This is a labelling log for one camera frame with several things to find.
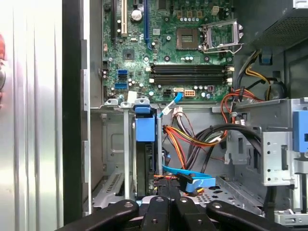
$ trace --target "metal sheet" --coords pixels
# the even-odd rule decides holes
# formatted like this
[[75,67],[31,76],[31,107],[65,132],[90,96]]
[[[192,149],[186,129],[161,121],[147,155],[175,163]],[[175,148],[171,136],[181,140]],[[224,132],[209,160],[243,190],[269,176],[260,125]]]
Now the metal sheet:
[[262,133],[263,184],[265,186],[295,183],[292,132]]
[[1,1],[1,11],[0,224],[52,231],[63,225],[62,1]]

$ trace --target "blue drive latch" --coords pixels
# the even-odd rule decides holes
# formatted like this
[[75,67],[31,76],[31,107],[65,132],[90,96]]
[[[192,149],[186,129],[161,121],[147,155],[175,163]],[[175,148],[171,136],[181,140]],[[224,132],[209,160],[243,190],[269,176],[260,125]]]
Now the blue drive latch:
[[136,113],[136,141],[155,142],[155,116],[151,114],[150,106],[135,106]]
[[293,151],[308,152],[308,111],[293,112]]

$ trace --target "orange wire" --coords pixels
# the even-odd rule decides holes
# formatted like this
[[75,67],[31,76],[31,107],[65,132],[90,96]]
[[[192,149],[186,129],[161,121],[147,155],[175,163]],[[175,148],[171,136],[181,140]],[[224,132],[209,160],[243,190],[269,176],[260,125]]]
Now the orange wire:
[[182,157],[181,157],[181,155],[180,155],[180,149],[179,149],[179,147],[178,147],[178,145],[180,145],[180,144],[176,141],[176,139],[174,138],[174,136],[173,136],[172,133],[170,133],[170,132],[167,131],[167,130],[166,130],[166,132],[167,132],[168,136],[171,138],[171,140],[173,141],[174,147],[176,148],[177,155],[178,155],[178,158],[179,158],[179,160],[180,160],[180,162],[181,162],[181,165],[182,165],[183,169],[186,169],[186,168],[185,168],[185,162],[183,161],[183,159],[182,159]]

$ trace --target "screw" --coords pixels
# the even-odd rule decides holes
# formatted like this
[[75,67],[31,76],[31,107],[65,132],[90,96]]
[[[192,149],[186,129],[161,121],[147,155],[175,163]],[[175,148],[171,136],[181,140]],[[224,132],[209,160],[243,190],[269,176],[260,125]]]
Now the screw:
[[161,197],[158,197],[158,198],[156,199],[156,201],[157,201],[157,202],[162,202],[162,201],[164,201],[164,199],[161,198]]
[[182,197],[182,198],[180,198],[180,201],[183,202],[183,203],[186,203],[186,202],[187,202],[187,199],[184,198],[184,197]]
[[124,207],[130,208],[130,207],[133,207],[133,204],[131,204],[130,202],[127,202],[127,203],[124,205]]
[[221,207],[222,207],[220,203],[213,203],[213,206],[214,206],[215,208],[221,208]]

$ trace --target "ribbed metal panel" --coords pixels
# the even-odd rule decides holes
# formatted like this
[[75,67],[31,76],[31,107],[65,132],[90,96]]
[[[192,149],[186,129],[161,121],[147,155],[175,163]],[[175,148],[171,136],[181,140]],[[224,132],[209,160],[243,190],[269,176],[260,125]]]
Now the ribbed metal panel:
[[62,1],[1,0],[0,230],[63,225]]

